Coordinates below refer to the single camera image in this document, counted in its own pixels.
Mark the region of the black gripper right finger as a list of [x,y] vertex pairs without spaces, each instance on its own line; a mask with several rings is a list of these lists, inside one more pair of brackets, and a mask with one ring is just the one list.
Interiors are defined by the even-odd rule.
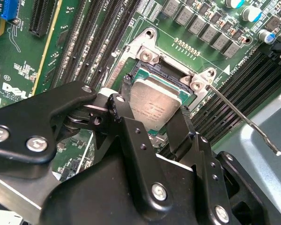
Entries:
[[194,170],[196,216],[202,225],[272,225],[274,206],[256,182],[227,152],[213,153],[180,107],[166,124],[170,151]]

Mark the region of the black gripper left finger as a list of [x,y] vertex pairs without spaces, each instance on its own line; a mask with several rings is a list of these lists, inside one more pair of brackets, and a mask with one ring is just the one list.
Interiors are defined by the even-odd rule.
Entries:
[[73,81],[0,109],[0,175],[27,182],[49,174],[57,142],[88,129],[120,139],[134,201],[144,212],[167,212],[173,197],[144,125],[126,97],[99,97]]

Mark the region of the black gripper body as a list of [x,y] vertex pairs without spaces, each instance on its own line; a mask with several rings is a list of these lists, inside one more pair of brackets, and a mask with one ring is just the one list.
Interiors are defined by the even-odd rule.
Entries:
[[41,212],[43,225],[195,225],[194,174],[158,157],[174,204],[159,221],[136,210],[122,157],[116,155],[58,185]]

